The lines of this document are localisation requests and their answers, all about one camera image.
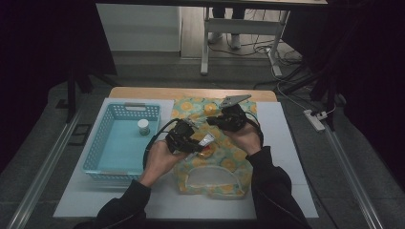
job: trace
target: metal frame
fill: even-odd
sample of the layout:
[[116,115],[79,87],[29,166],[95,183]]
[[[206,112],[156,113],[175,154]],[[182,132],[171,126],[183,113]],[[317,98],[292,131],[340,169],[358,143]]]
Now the metal frame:
[[81,116],[82,104],[86,102],[87,96],[88,95],[84,95],[84,100],[81,102],[81,106],[77,113],[75,113],[75,115],[72,117],[72,121],[70,123],[66,123],[56,143],[49,151],[47,157],[42,163],[41,168],[33,179],[30,188],[27,190],[25,196],[20,202],[20,205],[12,216],[7,229],[19,229],[26,226],[37,201],[42,195],[42,192],[44,191],[45,186],[53,173],[57,161],[65,150],[65,146],[68,143],[72,132],[74,131],[75,125]]
[[238,19],[209,18],[209,8],[205,10],[204,17],[204,37],[202,43],[202,66],[201,75],[208,75],[208,33],[226,32],[242,34],[274,35],[274,44],[272,48],[266,48],[268,59],[274,75],[282,76],[275,53],[280,43],[284,27],[287,22],[289,11],[282,11],[279,22],[268,21],[250,21]]

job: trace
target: yellow patterned bag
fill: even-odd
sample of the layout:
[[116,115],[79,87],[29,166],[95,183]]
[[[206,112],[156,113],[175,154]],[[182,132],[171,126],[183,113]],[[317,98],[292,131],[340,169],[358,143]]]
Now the yellow patterned bag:
[[[207,133],[215,136],[200,154],[182,160],[173,169],[180,191],[184,194],[206,194],[213,198],[243,198],[249,190],[252,167],[245,159],[246,153],[234,146],[216,126],[205,119],[221,113],[223,99],[185,97],[175,100],[172,118],[193,120],[198,130],[191,137],[202,140]],[[256,115],[256,103],[240,103],[245,112]]]

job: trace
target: gray floor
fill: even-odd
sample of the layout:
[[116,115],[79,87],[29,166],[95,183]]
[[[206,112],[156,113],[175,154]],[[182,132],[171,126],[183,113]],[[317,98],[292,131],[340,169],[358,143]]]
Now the gray floor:
[[[209,75],[200,76],[198,58],[174,56],[115,56],[118,75],[112,76],[125,86],[253,89],[258,82],[274,80],[269,62],[264,58],[222,58],[211,56]],[[296,66],[282,66],[284,74]],[[92,77],[95,89],[91,94],[78,93],[78,101],[87,99],[78,124],[92,124],[112,89]],[[276,84],[260,86],[258,90],[274,90]],[[352,190],[340,168],[325,134],[314,131],[303,116],[304,108],[322,108],[322,103],[308,100],[311,85],[290,98],[278,96],[286,119],[295,138],[297,150],[309,183],[319,219],[309,219],[313,228],[369,228]],[[55,86],[49,94],[49,103],[9,167],[0,175],[0,228],[6,228],[21,199],[30,187],[47,153],[51,150],[65,126],[66,110],[55,106],[67,98],[66,84]],[[405,194],[396,185],[390,173],[367,139],[359,133],[343,114],[343,107],[334,112],[334,124],[361,183],[370,196],[384,228],[403,228],[405,224]],[[80,139],[70,137],[69,142]],[[52,217],[67,182],[75,168],[83,146],[67,145],[50,180],[36,204],[26,228],[73,228],[84,219],[54,219]]]

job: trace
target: basket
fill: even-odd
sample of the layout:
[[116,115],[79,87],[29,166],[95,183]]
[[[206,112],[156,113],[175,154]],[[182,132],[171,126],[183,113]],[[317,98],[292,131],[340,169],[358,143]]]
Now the basket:
[[[139,132],[141,119],[149,121],[148,135]],[[94,179],[139,179],[144,150],[159,125],[158,104],[104,100],[83,151],[84,173]]]

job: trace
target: person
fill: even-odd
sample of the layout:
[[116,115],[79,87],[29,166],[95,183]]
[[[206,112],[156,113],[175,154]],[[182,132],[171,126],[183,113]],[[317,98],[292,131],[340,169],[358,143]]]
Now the person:
[[[213,8],[212,15],[214,18],[225,18],[225,8]],[[232,19],[244,19],[245,9],[240,7],[232,8]],[[208,43],[215,44],[221,38],[223,34],[221,32],[211,32],[208,36]],[[238,33],[231,34],[230,48],[232,50],[239,50],[241,48],[241,39]]]
[[[240,131],[224,131],[224,134],[247,153],[246,159],[253,166],[251,192],[258,228],[310,228],[291,195],[288,174],[273,165],[270,147],[262,148],[256,128],[246,123]],[[121,198],[113,198],[106,203],[94,221],[78,224],[75,229],[144,228],[144,208],[153,184],[186,157],[186,153],[171,154],[164,140],[155,142],[140,179],[133,180]]]

